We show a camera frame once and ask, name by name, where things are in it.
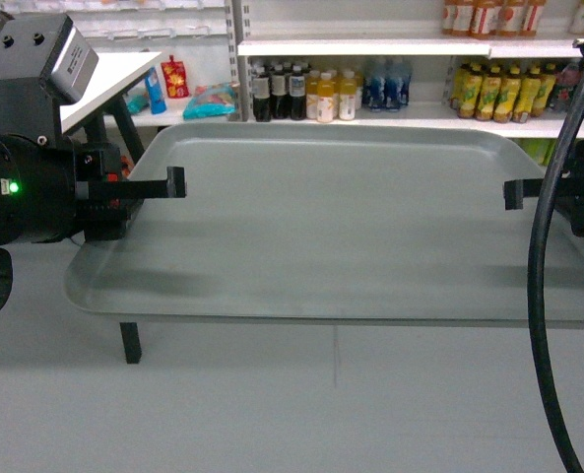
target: white shelf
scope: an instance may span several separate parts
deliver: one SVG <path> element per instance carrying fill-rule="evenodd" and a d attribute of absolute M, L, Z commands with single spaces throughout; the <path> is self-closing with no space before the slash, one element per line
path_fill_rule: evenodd
<path fill-rule="evenodd" d="M 563 124 L 564 114 L 546 112 L 539 118 L 531 118 L 526 123 L 496 123 L 494 121 L 477 121 L 462 119 L 456 116 L 455 110 L 439 103 L 412 103 L 398 112 L 371 112 L 358 110 L 357 117 L 352 121 L 335 120 L 333 123 L 345 125 L 399 126 L 410 128 L 442 128 L 471 129 L 494 133 L 506 138 L 556 138 Z M 285 123 L 316 123 L 312 120 L 292 121 Z M 584 138 L 584 123 L 578 133 L 578 138 Z"/>
<path fill-rule="evenodd" d="M 227 122 L 227 115 L 221 116 L 210 116 L 207 118 L 198 118 L 197 120 L 185 120 L 182 117 L 182 112 L 184 108 L 191 101 L 191 98 L 187 99 L 164 99 L 166 103 L 166 111 L 163 113 L 152 114 L 149 108 L 144 109 L 139 114 L 132 115 L 132 121 L 136 127 L 158 127 L 158 126 L 171 126 L 177 125 L 179 123 L 185 123 L 186 121 L 201 121 L 206 120 L 207 122 L 224 123 Z M 116 127 L 116 122 L 114 117 L 111 115 L 106 115 L 104 118 L 105 126 L 108 128 Z"/>
<path fill-rule="evenodd" d="M 239 56 L 337 56 L 337 55 L 427 55 L 484 56 L 490 58 L 579 57 L 572 46 L 575 36 L 541 34 L 532 39 L 487 40 L 442 34 L 377 36 L 371 34 L 295 35 L 293 39 L 277 35 L 249 36 L 238 47 Z"/>

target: table leg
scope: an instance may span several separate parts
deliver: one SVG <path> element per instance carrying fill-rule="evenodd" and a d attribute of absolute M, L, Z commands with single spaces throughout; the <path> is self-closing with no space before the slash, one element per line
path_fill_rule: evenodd
<path fill-rule="evenodd" d="M 103 122 L 103 115 L 97 114 L 92 120 L 84 125 L 84 132 L 86 133 L 86 140 L 89 143 L 105 143 L 107 142 L 107 132 L 105 131 L 105 123 Z"/>
<path fill-rule="evenodd" d="M 121 322 L 120 325 L 125 360 L 128 365 L 138 365 L 143 355 L 141 339 L 138 336 L 138 325 L 136 322 Z"/>
<path fill-rule="evenodd" d="M 107 110 L 114 116 L 118 130 L 121 132 L 121 136 L 123 137 L 125 146 L 127 146 L 127 149 L 130 152 L 132 161 L 134 164 L 137 164 L 143 156 L 145 148 L 143 148 L 141 137 L 134 125 L 134 121 L 132 121 L 132 115 L 127 109 L 125 99 L 119 97 L 109 105 Z"/>

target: gray tray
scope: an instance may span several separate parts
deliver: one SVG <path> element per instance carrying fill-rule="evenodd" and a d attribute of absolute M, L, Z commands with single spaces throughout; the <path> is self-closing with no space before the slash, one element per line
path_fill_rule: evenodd
<path fill-rule="evenodd" d="M 540 177 L 509 140 L 468 130 L 184 124 L 133 179 L 183 166 L 184 200 L 149 200 L 125 239 L 83 245 L 69 300 L 121 320 L 525 325 Z M 584 327 L 584 249 L 556 218 L 551 326 Z"/>

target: white table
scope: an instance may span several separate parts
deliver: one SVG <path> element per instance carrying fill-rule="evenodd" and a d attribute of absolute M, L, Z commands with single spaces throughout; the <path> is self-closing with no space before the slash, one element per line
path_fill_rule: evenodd
<path fill-rule="evenodd" d="M 74 128 L 91 113 L 137 82 L 155 63 L 159 52 L 103 52 L 84 97 L 60 108 L 62 132 Z"/>

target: juice bottle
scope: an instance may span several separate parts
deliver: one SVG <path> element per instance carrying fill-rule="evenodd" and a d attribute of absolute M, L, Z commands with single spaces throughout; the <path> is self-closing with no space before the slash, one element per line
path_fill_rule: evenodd
<path fill-rule="evenodd" d="M 331 123 L 335 115 L 333 96 L 335 94 L 335 89 L 333 87 L 333 81 L 331 80 L 331 74 L 328 72 L 323 72 L 320 74 L 320 82 L 318 82 L 318 121 L 320 123 Z"/>
<path fill-rule="evenodd" d="M 306 115 L 310 120 L 318 117 L 318 82 L 320 82 L 320 71 L 312 69 L 306 83 Z"/>
<path fill-rule="evenodd" d="M 476 39 L 486 39 L 495 29 L 496 0 L 478 0 L 471 22 L 470 35 Z"/>
<path fill-rule="evenodd" d="M 521 26 L 519 34 L 522 36 L 534 36 L 537 34 L 539 27 L 539 20 L 544 13 L 544 7 L 547 0 L 528 0 L 528 8 L 526 9 L 526 16 L 524 23 Z"/>
<path fill-rule="evenodd" d="M 539 92 L 535 98 L 535 102 L 532 104 L 532 111 L 530 116 L 541 116 L 543 115 L 546 105 L 548 104 L 548 98 L 550 93 L 554 88 L 556 83 L 556 64 L 549 62 L 546 64 L 546 70 L 541 74 L 541 86 L 539 87 Z"/>
<path fill-rule="evenodd" d="M 462 91 L 462 103 L 458 108 L 458 116 L 460 118 L 471 118 L 475 114 L 478 95 L 482 88 L 482 79 L 482 65 L 473 64 L 471 72 L 465 79 L 465 87 Z"/>
<path fill-rule="evenodd" d="M 340 110 L 340 77 L 336 69 L 329 69 L 327 72 L 331 74 L 333 82 L 333 116 L 337 117 Z"/>
<path fill-rule="evenodd" d="M 521 89 L 519 90 L 519 98 L 512 112 L 512 121 L 516 123 L 525 123 L 528 121 L 533 102 L 541 87 L 540 75 L 541 69 L 539 66 L 532 66 L 528 74 L 521 80 Z"/>
<path fill-rule="evenodd" d="M 282 119 L 289 118 L 289 94 L 288 87 L 285 84 L 285 72 L 283 66 L 277 64 L 274 66 L 274 74 L 272 75 L 272 98 L 271 106 L 272 118 Z"/>
<path fill-rule="evenodd" d="M 468 62 L 463 62 L 462 65 L 456 71 L 456 75 L 453 78 L 453 91 L 451 92 L 451 97 L 449 98 L 449 106 L 454 110 L 460 108 L 460 100 L 462 98 L 462 88 L 465 84 L 465 79 L 469 74 L 471 68 Z"/>
<path fill-rule="evenodd" d="M 451 34 L 454 36 L 468 36 L 476 0 L 457 0 L 456 18 L 453 21 Z"/>
<path fill-rule="evenodd" d="M 490 34 L 497 34 L 497 25 L 499 25 L 499 14 L 504 6 L 504 0 L 495 0 L 495 16 L 492 21 L 492 30 Z"/>
<path fill-rule="evenodd" d="M 510 66 L 510 71 L 501 80 L 495 114 L 492 116 L 497 123 L 510 121 L 519 89 L 521 89 L 521 70 L 519 66 Z"/>
<path fill-rule="evenodd" d="M 357 81 L 357 92 L 355 98 L 355 110 L 359 110 L 361 108 L 361 98 L 363 97 L 363 74 L 359 68 L 355 68 L 355 79 Z"/>
<path fill-rule="evenodd" d="M 567 111 L 576 86 L 580 82 L 580 58 L 575 57 L 556 75 L 548 107 L 553 111 Z"/>
<path fill-rule="evenodd" d="M 453 22 L 456 18 L 456 4 L 458 0 L 445 0 L 445 8 L 442 12 L 442 33 L 451 34 Z"/>
<path fill-rule="evenodd" d="M 584 34 L 584 0 L 580 0 L 576 14 L 569 26 L 569 32 L 573 34 Z"/>
<path fill-rule="evenodd" d="M 480 101 L 476 109 L 476 119 L 480 121 L 489 121 L 492 119 L 495 100 L 499 95 L 501 87 L 501 76 L 499 66 L 491 66 L 488 76 L 482 82 L 482 91 L 480 92 Z"/>
<path fill-rule="evenodd" d="M 263 66 L 255 69 L 256 77 L 252 79 L 252 110 L 256 121 L 270 121 L 270 76 Z"/>
<path fill-rule="evenodd" d="M 302 66 L 296 65 L 292 68 L 290 75 L 290 117 L 292 120 L 304 120 L 306 117 L 306 88 Z"/>
<path fill-rule="evenodd" d="M 357 80 L 355 72 L 344 71 L 344 78 L 340 82 L 340 119 L 353 120 L 355 118 L 355 104 L 357 96 Z"/>
<path fill-rule="evenodd" d="M 499 12 L 497 34 L 500 36 L 516 36 L 524 19 L 526 0 L 508 0 Z"/>

